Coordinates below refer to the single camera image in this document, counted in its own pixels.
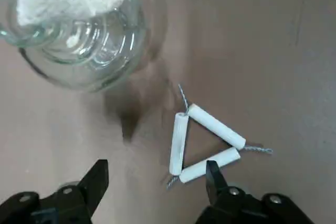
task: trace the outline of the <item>metal bolt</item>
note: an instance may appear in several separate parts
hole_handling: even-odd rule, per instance
[[[230,188],[229,192],[232,195],[238,195],[239,194],[239,190],[237,188],[235,188],[235,187]]]
[[[275,204],[281,204],[281,199],[276,195],[270,196],[269,199]]]
[[[67,189],[64,189],[63,190],[63,193],[64,194],[69,194],[69,193],[71,193],[72,192],[72,189],[71,188],[67,188]]]
[[[20,199],[19,199],[19,201],[20,202],[25,202],[25,201],[27,201],[27,200],[29,200],[30,199],[30,195],[24,195],[24,196],[22,196]]]

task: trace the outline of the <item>brown table surface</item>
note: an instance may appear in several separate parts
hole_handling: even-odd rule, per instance
[[[192,224],[208,204],[204,178],[165,190],[180,82],[190,101],[275,151],[242,153],[222,169],[231,185],[284,193],[314,222],[335,222],[336,1],[145,6],[151,58],[106,93],[55,87],[1,42],[0,200],[47,196],[107,158],[110,186],[94,223]],[[226,147],[191,123],[185,165]]]

